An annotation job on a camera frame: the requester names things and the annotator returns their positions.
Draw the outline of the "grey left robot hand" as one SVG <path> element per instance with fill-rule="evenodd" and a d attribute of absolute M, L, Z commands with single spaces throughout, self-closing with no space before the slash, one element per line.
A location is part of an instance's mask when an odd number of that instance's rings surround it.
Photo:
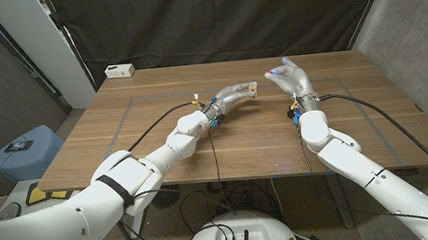
<path fill-rule="evenodd" d="M 221 89 L 210 101 L 202 112 L 207 116 L 210 122 L 218 117 L 223 117 L 241 99 L 250 99 L 256 97 L 256 82 L 241 83 L 233 86 L 227 86 Z"/>

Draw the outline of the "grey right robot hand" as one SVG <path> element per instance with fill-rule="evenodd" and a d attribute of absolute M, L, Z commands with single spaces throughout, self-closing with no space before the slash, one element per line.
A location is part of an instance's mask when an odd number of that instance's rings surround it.
<path fill-rule="evenodd" d="M 280 67 L 266 71 L 264 77 L 286 92 L 305 111 L 319 109 L 317 93 L 307 73 L 288 57 L 282 57 Z"/>

